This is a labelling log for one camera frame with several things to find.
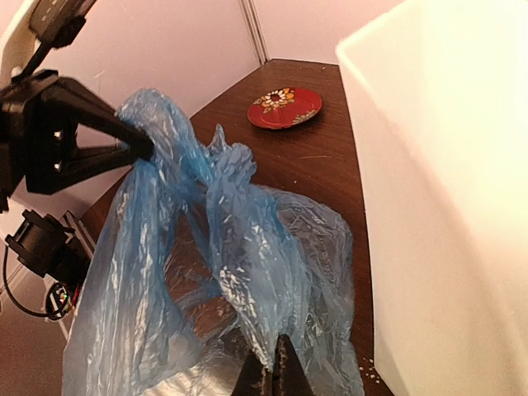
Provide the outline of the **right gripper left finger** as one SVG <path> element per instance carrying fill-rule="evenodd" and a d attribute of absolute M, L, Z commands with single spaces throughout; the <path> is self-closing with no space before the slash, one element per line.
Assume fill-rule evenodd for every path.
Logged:
<path fill-rule="evenodd" d="M 250 351 L 233 388 L 233 396 L 272 396 L 272 373 Z"/>

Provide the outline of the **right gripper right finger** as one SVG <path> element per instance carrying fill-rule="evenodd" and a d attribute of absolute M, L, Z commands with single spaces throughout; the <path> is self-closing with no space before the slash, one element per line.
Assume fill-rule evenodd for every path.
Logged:
<path fill-rule="evenodd" d="M 314 396 L 293 344 L 285 334 L 276 343 L 272 395 Z"/>

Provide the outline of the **white faceted trash bin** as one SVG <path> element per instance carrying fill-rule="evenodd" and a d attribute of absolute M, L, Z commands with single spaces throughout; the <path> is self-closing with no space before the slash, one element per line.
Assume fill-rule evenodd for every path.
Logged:
<path fill-rule="evenodd" d="M 396 395 L 527 392 L 527 4 L 406 1 L 336 48 Z"/>

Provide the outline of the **blue plastic trash bag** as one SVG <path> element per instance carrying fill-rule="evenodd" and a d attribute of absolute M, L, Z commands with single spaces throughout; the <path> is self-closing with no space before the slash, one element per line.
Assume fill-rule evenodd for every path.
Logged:
<path fill-rule="evenodd" d="M 361 395 L 351 343 L 351 230 L 306 196 L 252 182 L 249 147 L 201 143 L 166 95 L 117 111 L 154 144 L 115 194 L 63 359 L 65 395 L 229 394 L 243 361 L 258 384 L 295 351 L 298 394 Z"/>

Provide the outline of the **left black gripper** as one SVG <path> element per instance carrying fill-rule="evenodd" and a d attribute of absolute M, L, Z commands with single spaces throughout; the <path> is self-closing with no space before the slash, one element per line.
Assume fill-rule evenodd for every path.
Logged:
<path fill-rule="evenodd" d="M 57 104 L 53 95 L 57 94 Z M 77 124 L 125 142 L 74 148 Z M 21 181 L 52 195 L 102 173 L 150 159 L 153 142 L 79 81 L 43 70 L 1 89 L 1 211 Z"/>

